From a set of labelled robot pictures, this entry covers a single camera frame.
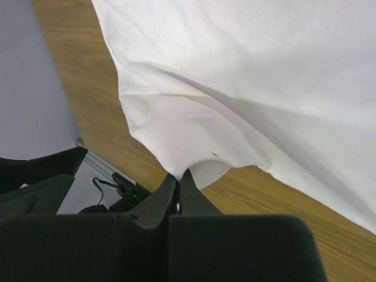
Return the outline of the white t shirt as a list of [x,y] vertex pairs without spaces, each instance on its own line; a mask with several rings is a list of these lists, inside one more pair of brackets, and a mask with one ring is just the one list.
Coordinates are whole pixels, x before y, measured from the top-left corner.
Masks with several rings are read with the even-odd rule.
[[375,231],[374,1],[94,1],[130,135],[198,188],[257,166]]

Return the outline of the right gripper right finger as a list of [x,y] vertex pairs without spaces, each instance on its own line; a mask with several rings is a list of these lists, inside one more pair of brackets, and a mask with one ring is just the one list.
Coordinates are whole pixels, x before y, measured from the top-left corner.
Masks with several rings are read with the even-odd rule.
[[286,214],[225,215],[196,187],[179,183],[169,220],[170,281],[326,281],[308,225]]

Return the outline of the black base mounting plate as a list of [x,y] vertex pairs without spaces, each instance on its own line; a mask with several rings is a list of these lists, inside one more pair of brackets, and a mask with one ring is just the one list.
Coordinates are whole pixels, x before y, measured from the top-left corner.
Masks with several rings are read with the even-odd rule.
[[82,162],[57,214],[77,214],[84,208],[93,206],[97,199],[98,194],[89,181],[88,168]]

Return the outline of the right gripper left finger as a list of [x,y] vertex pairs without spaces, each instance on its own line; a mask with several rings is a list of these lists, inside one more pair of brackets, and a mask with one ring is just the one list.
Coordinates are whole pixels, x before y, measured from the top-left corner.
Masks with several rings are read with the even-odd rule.
[[59,215],[86,150],[1,160],[2,281],[165,281],[176,179],[129,212]]

